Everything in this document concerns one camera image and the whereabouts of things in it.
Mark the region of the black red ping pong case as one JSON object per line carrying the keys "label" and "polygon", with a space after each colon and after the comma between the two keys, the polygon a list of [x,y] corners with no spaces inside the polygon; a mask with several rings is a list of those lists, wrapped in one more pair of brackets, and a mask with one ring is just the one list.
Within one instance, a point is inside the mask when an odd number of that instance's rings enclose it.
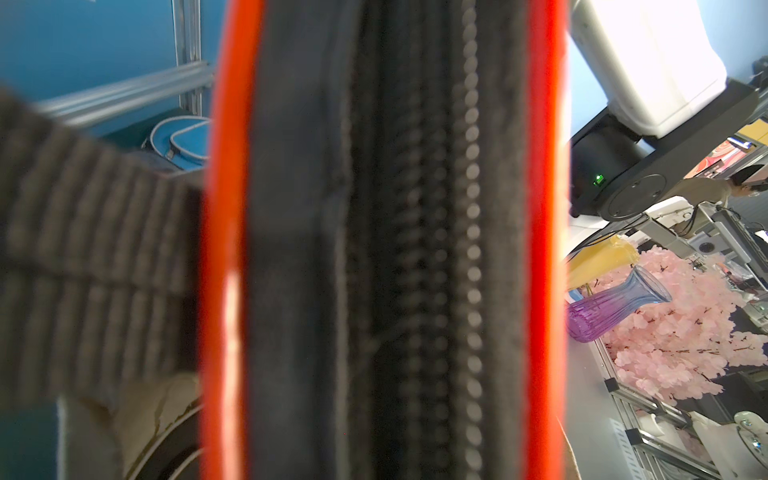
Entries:
{"label": "black red ping pong case", "polygon": [[205,479],[565,473],[565,1],[234,1],[204,184],[1,93],[1,408],[198,372]]}

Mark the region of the blue paddle case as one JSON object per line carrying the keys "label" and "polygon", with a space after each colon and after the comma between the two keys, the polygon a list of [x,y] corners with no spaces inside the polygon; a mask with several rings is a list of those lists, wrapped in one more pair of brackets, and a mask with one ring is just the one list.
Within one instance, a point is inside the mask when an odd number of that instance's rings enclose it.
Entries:
{"label": "blue paddle case", "polygon": [[169,117],[151,130],[149,147],[182,171],[202,169],[209,160],[211,119],[182,115]]}

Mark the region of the beige canvas tote bag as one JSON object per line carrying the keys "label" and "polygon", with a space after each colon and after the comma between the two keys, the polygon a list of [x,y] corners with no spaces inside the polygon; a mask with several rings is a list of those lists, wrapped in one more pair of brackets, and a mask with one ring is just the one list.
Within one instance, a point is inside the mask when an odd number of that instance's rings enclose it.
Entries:
{"label": "beige canvas tote bag", "polygon": [[94,398],[60,397],[58,479],[200,479],[200,379],[127,384]]}

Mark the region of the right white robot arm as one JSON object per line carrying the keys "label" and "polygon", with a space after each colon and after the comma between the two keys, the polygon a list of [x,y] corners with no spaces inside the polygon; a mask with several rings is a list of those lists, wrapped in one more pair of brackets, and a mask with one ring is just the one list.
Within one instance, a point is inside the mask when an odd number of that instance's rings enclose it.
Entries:
{"label": "right white robot arm", "polygon": [[747,123],[694,1],[574,1],[570,35],[607,98],[571,139],[570,214],[621,221],[659,202]]}

